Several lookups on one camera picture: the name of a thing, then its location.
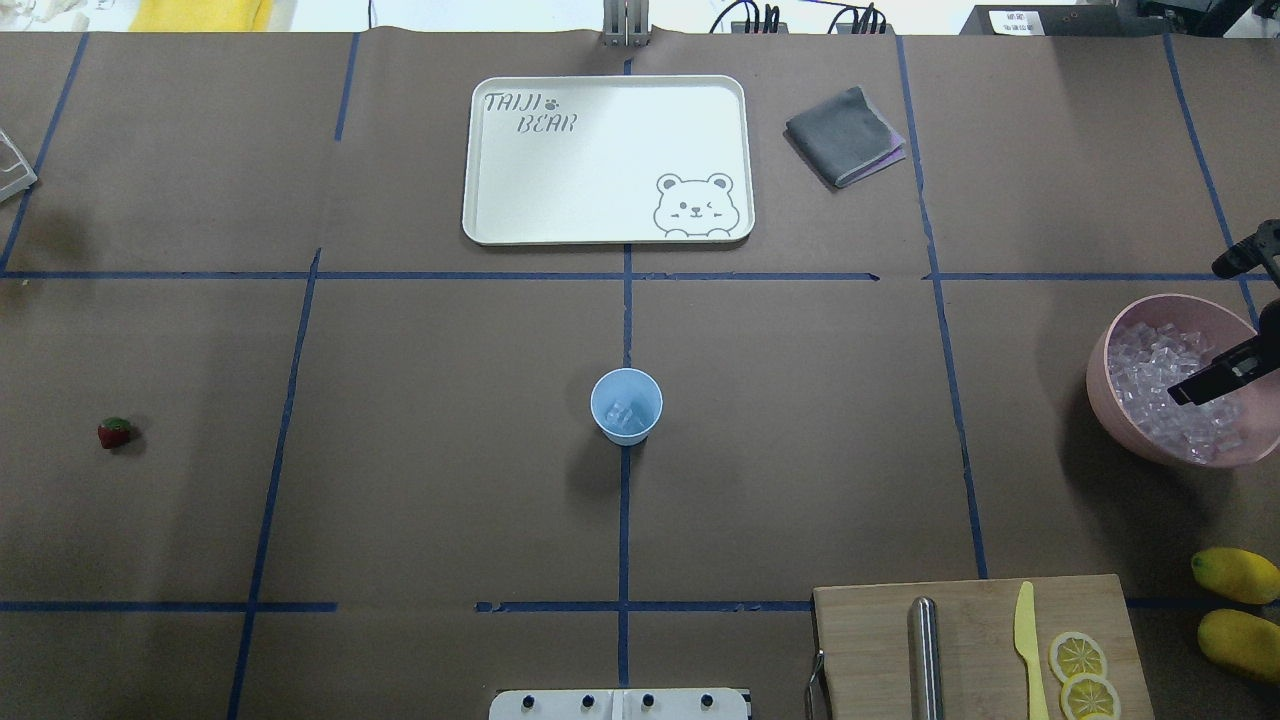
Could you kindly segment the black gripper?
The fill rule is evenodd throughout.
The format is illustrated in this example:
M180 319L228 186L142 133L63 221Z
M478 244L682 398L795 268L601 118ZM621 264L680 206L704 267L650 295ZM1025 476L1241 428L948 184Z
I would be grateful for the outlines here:
M1231 279L1262 268L1279 287L1279 220L1260 224L1254 236L1235 242L1212 261L1212 273ZM1279 368L1279 300L1260 314L1260 340L1242 342L1219 356L1208 366L1170 386L1169 396L1181 406L1208 404L1276 372Z

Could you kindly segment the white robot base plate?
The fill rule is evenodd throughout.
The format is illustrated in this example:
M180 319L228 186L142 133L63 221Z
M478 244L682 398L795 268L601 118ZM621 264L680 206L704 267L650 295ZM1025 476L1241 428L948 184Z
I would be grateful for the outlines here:
M502 691L489 719L751 719L748 691L590 688Z

